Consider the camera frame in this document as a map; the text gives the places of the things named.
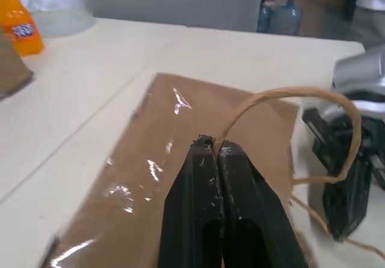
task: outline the paper bag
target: paper bag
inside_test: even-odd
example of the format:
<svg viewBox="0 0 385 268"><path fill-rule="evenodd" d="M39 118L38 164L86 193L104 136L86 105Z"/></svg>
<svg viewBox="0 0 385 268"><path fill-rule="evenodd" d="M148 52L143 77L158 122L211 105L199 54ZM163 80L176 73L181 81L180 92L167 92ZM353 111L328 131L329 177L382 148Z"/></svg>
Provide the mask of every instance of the paper bag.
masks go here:
<svg viewBox="0 0 385 268"><path fill-rule="evenodd" d="M0 28L0 98L18 90L32 75Z"/></svg>
<svg viewBox="0 0 385 268"><path fill-rule="evenodd" d="M155 267L164 199L190 144L218 136L245 91L158 75L45 267ZM270 101L248 111L228 139L241 145L280 197L291 194L289 141L298 108Z"/></svg>

